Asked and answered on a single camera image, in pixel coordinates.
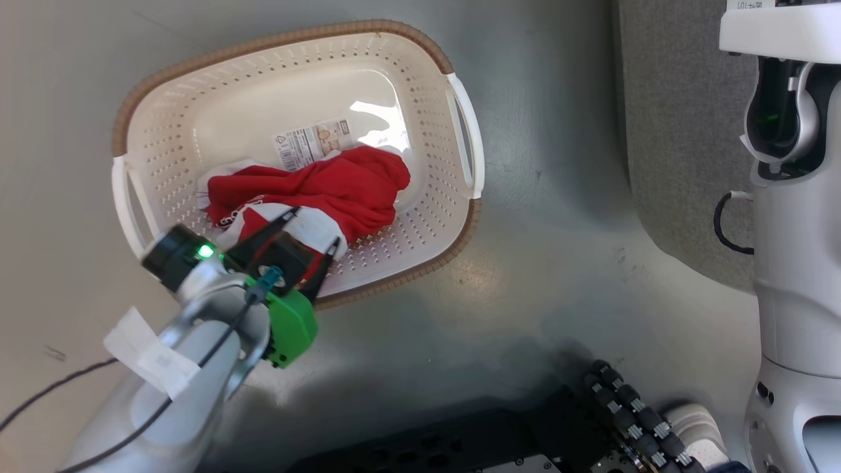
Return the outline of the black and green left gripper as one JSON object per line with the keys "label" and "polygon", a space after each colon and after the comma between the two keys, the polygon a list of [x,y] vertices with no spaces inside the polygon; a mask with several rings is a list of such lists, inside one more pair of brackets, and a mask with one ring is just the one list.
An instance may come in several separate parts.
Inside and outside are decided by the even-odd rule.
{"label": "black and green left gripper", "polygon": [[304,294],[297,286],[312,266],[313,254],[284,228],[300,207],[246,206],[227,229],[227,265],[242,269],[246,295],[258,295],[267,309],[269,341],[262,359],[284,369],[305,353],[318,332],[313,303],[340,247],[336,237],[307,277]]}

